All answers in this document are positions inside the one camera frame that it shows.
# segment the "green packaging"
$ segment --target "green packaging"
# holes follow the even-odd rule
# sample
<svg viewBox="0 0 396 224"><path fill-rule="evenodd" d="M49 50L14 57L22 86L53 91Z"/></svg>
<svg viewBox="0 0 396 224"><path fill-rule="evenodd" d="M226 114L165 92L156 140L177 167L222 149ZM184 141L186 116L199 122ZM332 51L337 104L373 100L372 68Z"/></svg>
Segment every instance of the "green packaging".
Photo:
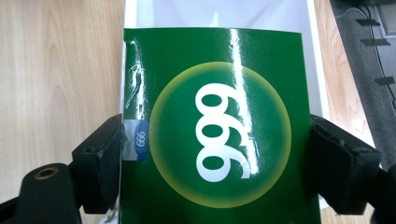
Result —
<svg viewBox="0 0 396 224"><path fill-rule="evenodd" d="M125 29L121 223L320 223L300 34Z"/></svg>

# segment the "small blue sticker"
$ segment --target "small blue sticker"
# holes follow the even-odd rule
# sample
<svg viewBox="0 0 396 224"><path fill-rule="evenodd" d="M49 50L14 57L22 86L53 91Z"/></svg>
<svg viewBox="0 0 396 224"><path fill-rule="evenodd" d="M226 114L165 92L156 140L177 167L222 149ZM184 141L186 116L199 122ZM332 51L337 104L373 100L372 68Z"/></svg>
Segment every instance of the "small blue sticker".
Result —
<svg viewBox="0 0 396 224"><path fill-rule="evenodd" d="M123 121L123 161L143 161L149 150L149 122L143 119Z"/></svg>

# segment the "white number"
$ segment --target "white number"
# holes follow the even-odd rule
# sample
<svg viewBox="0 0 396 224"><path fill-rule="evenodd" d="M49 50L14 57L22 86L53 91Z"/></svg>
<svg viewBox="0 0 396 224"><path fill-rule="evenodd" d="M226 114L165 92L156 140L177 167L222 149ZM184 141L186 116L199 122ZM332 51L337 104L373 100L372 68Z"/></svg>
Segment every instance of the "white number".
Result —
<svg viewBox="0 0 396 224"><path fill-rule="evenodd" d="M146 133L140 132L136 135L136 145L143 147L145 145Z"/></svg>
<svg viewBox="0 0 396 224"><path fill-rule="evenodd" d="M217 95L221 98L221 103L215 106L208 106L203 103L203 98L207 95ZM230 160L238 161L242 167L242 177L250 178L250 167L245 156L233 147L226 146L230 138L230 128L236 129L241 135L240 146L248 143L248 133L244 125L236 118L224 114L228 107L228 97L234 98L238 103L240 111L246 106L241 96L235 89L224 84L212 83L203 86L195 96L195 104L203 116L198 120L195 133L198 141L204 146L199 152L196 167L200 176L209 182L219 182L227 177L231 170ZM222 129L222 133L217 137L208 137L203 133L203 129L208 125L217 125ZM223 165L217 170L207 169L204 160L209 157L218 157L223 160Z"/></svg>

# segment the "light wood grain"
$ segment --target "light wood grain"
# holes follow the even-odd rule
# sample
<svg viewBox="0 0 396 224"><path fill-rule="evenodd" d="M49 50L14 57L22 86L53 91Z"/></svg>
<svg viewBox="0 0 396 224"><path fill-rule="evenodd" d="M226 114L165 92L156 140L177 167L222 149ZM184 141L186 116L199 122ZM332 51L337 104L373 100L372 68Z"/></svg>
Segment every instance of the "light wood grain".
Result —
<svg viewBox="0 0 396 224"><path fill-rule="evenodd" d="M331 122L374 147L330 1L315 0L315 8ZM370 223L372 213L370 204L364 216L338 216L329 207L321 210L321 219L329 224L363 224Z"/></svg>
<svg viewBox="0 0 396 224"><path fill-rule="evenodd" d="M373 145L330 3L315 3L331 119ZM0 1L0 202L118 113L123 13L123 0ZM322 212L323 223L368 217Z"/></svg>

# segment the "wooden surface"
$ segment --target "wooden surface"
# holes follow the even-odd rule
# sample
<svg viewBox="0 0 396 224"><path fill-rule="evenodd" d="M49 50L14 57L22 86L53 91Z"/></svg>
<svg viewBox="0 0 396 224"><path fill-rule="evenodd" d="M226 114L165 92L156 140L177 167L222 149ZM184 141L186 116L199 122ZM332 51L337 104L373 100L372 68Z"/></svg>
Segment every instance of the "wooden surface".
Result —
<svg viewBox="0 0 396 224"><path fill-rule="evenodd" d="M328 0L315 0L331 120L373 145ZM0 1L0 202L119 111L123 0ZM323 223L369 223L322 211ZM97 223L99 217L85 217Z"/></svg>

